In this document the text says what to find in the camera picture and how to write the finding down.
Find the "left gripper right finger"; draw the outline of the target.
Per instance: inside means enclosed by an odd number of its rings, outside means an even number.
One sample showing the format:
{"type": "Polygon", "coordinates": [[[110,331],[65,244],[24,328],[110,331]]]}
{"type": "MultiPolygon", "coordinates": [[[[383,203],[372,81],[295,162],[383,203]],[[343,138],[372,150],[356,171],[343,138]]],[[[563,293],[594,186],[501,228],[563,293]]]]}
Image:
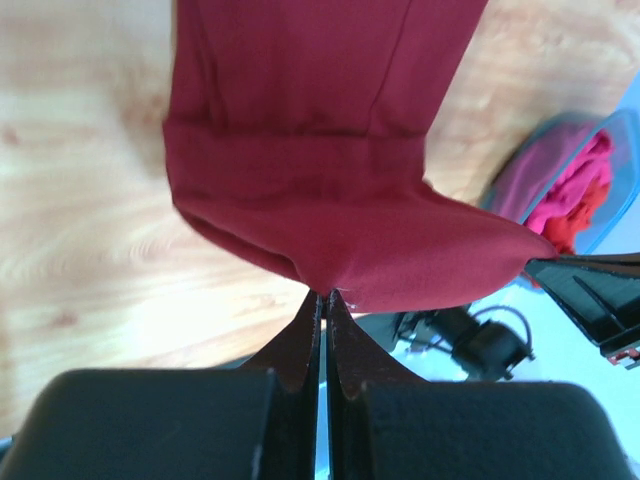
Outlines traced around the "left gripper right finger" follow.
{"type": "Polygon", "coordinates": [[[626,479],[591,394],[554,382],[429,382],[386,353],[342,296],[326,301],[335,479],[626,479]]]}

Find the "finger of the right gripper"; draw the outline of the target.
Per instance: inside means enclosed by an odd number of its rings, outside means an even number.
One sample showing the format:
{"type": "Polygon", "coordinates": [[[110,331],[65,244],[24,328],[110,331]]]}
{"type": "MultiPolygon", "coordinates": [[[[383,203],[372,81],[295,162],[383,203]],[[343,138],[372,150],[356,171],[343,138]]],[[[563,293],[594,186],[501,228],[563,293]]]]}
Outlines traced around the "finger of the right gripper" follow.
{"type": "Polygon", "coordinates": [[[561,256],[527,263],[527,276],[601,350],[639,344],[639,255],[561,256]]]}

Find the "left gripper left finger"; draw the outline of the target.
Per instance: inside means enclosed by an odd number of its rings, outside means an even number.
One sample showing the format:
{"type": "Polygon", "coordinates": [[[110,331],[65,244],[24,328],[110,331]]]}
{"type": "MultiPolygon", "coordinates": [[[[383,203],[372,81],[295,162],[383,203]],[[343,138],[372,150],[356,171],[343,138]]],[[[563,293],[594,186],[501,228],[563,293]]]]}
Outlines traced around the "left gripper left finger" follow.
{"type": "Polygon", "coordinates": [[[37,397],[5,479],[310,479],[322,300],[234,369],[85,369],[37,397]]]}

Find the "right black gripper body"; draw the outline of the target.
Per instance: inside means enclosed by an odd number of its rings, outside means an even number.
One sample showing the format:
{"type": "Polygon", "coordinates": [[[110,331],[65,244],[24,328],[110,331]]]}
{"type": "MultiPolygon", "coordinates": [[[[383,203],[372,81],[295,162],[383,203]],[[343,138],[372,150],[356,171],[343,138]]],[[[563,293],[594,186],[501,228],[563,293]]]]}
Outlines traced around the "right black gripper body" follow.
{"type": "Polygon", "coordinates": [[[636,341],[624,348],[604,356],[614,367],[624,367],[626,370],[638,368],[640,364],[639,342],[636,341]]]}

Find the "dark red t shirt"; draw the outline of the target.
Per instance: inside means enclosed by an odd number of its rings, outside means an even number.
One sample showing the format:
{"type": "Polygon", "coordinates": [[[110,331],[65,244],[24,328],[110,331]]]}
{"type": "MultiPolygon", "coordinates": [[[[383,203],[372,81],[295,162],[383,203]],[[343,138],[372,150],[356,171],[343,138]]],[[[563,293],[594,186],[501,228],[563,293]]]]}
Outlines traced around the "dark red t shirt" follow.
{"type": "Polygon", "coordinates": [[[180,1],[173,203],[211,242],[355,312],[481,299],[555,249],[435,192],[427,132],[481,1],[180,1]]]}

